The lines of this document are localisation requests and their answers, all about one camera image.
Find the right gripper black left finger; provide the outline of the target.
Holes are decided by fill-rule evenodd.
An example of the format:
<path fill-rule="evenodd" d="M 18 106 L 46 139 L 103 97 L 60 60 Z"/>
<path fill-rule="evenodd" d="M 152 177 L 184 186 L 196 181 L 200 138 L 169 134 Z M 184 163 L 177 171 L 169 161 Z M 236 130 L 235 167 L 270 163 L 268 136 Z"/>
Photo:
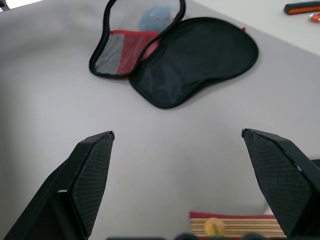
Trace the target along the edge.
<path fill-rule="evenodd" d="M 43 182 L 3 240 L 88 240 L 107 184 L 115 134 L 89 136 Z"/>

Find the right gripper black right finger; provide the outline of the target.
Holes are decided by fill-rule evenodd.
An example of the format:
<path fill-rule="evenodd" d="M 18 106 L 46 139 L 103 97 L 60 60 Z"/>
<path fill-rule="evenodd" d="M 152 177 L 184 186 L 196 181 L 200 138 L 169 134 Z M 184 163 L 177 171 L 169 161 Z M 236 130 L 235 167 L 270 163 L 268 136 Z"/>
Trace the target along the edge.
<path fill-rule="evenodd" d="M 320 167 L 292 141 L 245 128 L 258 186 L 288 238 L 320 240 Z"/>

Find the black and red paddle case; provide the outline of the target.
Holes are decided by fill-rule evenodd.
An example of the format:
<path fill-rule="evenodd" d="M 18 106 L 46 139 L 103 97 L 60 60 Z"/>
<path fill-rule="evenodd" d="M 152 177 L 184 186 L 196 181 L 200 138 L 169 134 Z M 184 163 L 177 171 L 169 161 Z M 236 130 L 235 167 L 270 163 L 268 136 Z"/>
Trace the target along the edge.
<path fill-rule="evenodd" d="M 244 29 L 186 10 L 186 0 L 109 0 L 90 72 L 127 79 L 149 103 L 172 109 L 256 63 L 258 46 Z"/>

